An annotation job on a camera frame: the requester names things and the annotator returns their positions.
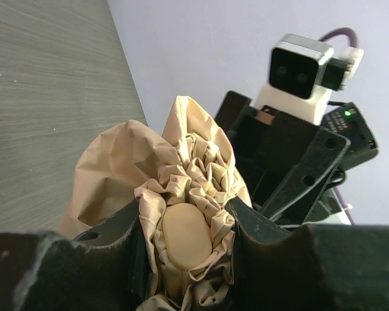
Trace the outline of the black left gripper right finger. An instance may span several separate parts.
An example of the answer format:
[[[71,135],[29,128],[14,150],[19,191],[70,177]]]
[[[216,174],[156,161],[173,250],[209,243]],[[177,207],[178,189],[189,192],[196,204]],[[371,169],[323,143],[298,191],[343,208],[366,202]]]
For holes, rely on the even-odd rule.
[[[234,198],[234,310],[389,310],[389,226],[287,231]]]

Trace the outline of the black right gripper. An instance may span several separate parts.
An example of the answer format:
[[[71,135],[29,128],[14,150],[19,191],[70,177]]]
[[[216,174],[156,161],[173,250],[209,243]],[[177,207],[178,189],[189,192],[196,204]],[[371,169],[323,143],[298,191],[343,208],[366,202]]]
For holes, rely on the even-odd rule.
[[[278,225],[304,223],[350,146],[347,137],[228,91],[215,122],[228,136],[252,205]]]

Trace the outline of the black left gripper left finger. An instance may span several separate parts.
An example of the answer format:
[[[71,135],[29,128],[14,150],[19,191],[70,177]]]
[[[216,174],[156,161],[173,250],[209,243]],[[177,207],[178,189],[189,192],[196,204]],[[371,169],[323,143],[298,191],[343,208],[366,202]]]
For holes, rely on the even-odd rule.
[[[148,283],[135,201],[74,239],[0,232],[0,310],[135,310]]]

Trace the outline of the cream folding umbrella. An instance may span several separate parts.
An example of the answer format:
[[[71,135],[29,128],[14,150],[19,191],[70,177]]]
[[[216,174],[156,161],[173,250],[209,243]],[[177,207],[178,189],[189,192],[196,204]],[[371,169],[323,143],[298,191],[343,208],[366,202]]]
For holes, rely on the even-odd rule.
[[[140,310],[223,310],[234,282],[232,198],[251,199],[226,134],[194,99],[176,97],[162,133],[135,120],[97,136],[75,167],[69,207],[58,224],[69,238],[101,224],[132,200],[139,207],[153,274]],[[213,246],[195,268],[177,268],[162,222],[169,207],[195,205]]]

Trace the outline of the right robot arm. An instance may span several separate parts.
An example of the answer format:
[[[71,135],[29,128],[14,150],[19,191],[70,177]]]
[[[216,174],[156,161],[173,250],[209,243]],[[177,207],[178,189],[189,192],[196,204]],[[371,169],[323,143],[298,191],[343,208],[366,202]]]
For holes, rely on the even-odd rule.
[[[320,125],[229,91],[215,117],[228,136],[254,209],[293,229],[350,219],[337,188],[348,170],[373,159],[377,141],[352,102],[332,102]]]

